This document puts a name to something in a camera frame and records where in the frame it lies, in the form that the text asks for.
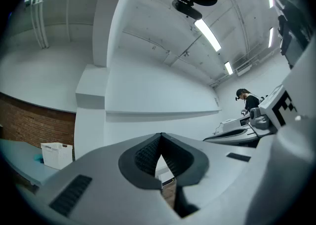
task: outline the brick wall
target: brick wall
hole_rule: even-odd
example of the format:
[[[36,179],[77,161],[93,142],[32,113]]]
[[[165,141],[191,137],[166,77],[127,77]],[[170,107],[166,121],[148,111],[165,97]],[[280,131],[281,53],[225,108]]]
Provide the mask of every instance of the brick wall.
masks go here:
[[[41,143],[50,142],[74,147],[75,119],[75,113],[42,108],[0,93],[3,139],[27,142],[38,148]]]

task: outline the cable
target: cable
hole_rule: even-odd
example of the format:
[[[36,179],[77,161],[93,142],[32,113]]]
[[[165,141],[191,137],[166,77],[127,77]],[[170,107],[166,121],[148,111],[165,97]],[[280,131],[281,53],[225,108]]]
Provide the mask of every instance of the cable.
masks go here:
[[[213,133],[213,135],[216,135],[218,132],[216,132],[216,130],[222,125],[223,123],[221,122],[220,124],[219,124],[219,126],[215,129],[215,132]]]

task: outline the black rubber pad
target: black rubber pad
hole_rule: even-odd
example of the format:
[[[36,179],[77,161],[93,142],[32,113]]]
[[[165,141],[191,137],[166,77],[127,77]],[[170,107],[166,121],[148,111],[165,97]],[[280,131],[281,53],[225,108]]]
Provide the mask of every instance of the black rubber pad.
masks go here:
[[[241,160],[241,161],[244,161],[244,162],[249,162],[249,160],[251,159],[250,156],[239,155],[239,154],[236,154],[236,153],[229,153],[226,157],[230,157],[230,158],[233,158],[233,159]]]
[[[90,184],[91,180],[92,178],[87,176],[77,176],[49,206],[56,212],[67,217]]]

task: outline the black shirt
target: black shirt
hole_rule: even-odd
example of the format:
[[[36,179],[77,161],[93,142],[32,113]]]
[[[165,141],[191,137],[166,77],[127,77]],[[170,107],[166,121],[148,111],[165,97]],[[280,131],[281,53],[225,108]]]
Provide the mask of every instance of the black shirt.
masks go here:
[[[257,108],[260,104],[260,101],[252,96],[252,95],[248,95],[247,98],[246,98],[246,106],[245,108],[250,111],[250,109],[252,108]]]

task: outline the white plastic crate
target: white plastic crate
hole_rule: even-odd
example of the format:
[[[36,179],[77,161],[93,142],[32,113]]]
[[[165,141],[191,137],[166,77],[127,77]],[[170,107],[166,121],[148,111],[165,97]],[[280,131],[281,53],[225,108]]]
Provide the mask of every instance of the white plastic crate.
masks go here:
[[[55,168],[63,169],[73,161],[73,146],[61,143],[40,144],[44,164]]]

